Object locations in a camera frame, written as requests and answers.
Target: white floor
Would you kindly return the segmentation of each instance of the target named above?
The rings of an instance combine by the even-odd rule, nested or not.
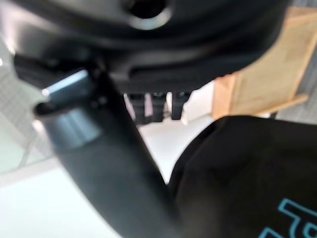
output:
[[[164,124],[152,124],[140,129],[165,181],[168,181],[178,156],[210,123],[211,118],[203,117],[187,126],[181,122],[165,121]],[[0,237],[118,237],[83,197],[63,168],[57,166],[37,175],[29,173],[29,176],[0,186]],[[5,178],[8,177],[0,177],[0,184],[5,184],[5,181],[1,181]]]

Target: black metal bar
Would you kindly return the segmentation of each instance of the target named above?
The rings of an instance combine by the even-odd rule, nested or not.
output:
[[[123,97],[104,77],[92,102],[61,110],[38,105],[39,127],[85,196],[121,236],[179,238],[175,202]],[[107,103],[100,103],[105,96]]]

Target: black plastic part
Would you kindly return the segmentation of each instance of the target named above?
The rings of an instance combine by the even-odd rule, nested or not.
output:
[[[41,105],[35,108],[36,118],[50,141],[56,141],[56,155],[79,188],[121,236],[181,238],[175,201],[123,97],[109,81],[102,79],[100,84],[98,94],[107,96],[107,105],[95,108],[85,102],[50,115]]]
[[[172,101],[172,120],[180,120],[183,114],[184,104],[189,100],[190,92],[174,92]]]
[[[144,125],[145,121],[145,95],[144,94],[129,94],[128,98],[132,104],[135,113],[135,124]]]
[[[166,103],[166,93],[152,93],[151,94],[153,107],[153,122],[162,122],[164,119],[164,106]]]
[[[186,92],[261,57],[289,0],[169,2],[170,21],[141,31],[119,0],[2,0],[1,32],[16,55],[40,62],[102,57],[121,92]]]

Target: blue printed logo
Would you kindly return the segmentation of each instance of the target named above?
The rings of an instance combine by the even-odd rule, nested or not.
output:
[[[289,235],[281,236],[271,228],[265,228],[259,238],[317,238],[317,212],[284,199],[278,210],[294,219]]]

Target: black bag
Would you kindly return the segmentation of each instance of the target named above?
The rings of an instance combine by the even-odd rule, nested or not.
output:
[[[222,118],[188,146],[169,186],[187,238],[316,238],[317,127]]]

